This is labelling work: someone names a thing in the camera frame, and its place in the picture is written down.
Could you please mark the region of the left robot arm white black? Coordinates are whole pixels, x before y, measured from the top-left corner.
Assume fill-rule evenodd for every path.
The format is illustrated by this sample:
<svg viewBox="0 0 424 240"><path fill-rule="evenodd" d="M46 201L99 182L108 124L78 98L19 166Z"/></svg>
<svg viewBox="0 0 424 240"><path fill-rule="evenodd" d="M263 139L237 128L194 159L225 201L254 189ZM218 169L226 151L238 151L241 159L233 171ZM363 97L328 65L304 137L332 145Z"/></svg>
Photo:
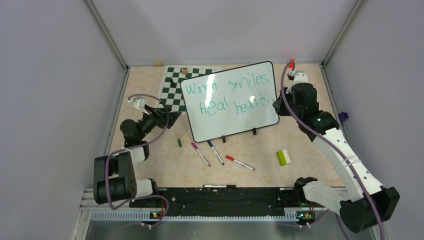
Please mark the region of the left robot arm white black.
<svg viewBox="0 0 424 240"><path fill-rule="evenodd" d="M93 164L93 197L97 204L128 200L141 194L141 200L149 207L160 202L160 193L155 190L153 179L136 180L134 164L149 158L150 149L144 140L154 128L170 129L181 116L171 108L147 106L142 119L125 119L119 129L123 134L123 149L111 156L100 156Z"/></svg>

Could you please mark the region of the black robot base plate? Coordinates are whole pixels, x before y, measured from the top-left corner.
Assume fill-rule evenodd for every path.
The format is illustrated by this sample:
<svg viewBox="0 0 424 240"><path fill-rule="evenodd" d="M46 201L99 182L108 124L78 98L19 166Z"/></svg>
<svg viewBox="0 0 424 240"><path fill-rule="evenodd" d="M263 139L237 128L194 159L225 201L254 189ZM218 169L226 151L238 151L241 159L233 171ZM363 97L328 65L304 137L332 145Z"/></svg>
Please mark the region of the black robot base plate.
<svg viewBox="0 0 424 240"><path fill-rule="evenodd" d="M321 205L296 198L293 188L169 187L160 198L134 200L130 208L164 210L167 217L283 217L292 209L296 218L313 214Z"/></svg>

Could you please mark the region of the white whiteboard black frame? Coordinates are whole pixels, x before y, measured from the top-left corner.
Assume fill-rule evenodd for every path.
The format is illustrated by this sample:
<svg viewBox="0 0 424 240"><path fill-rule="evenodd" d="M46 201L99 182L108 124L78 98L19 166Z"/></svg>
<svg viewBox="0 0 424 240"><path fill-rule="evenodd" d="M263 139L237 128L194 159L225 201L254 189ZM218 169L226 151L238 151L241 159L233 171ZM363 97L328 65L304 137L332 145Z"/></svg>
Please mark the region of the white whiteboard black frame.
<svg viewBox="0 0 424 240"><path fill-rule="evenodd" d="M192 77L181 82L196 143L276 125L280 118L274 66L270 61Z"/></svg>

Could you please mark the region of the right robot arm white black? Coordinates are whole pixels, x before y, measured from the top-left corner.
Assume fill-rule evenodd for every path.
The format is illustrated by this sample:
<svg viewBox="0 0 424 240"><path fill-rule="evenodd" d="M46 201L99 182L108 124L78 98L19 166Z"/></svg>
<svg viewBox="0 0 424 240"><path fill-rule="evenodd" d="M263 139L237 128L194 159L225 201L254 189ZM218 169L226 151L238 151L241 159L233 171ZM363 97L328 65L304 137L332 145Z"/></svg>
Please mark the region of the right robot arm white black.
<svg viewBox="0 0 424 240"><path fill-rule="evenodd" d="M296 180L293 200L299 206L318 203L336 213L353 233L391 219L400 200L395 187L385 187L364 166L347 143L339 123L319 109L317 90L311 83L284 87L272 105L280 116L292 116L299 129L327 157L342 180L346 193L314 177Z"/></svg>

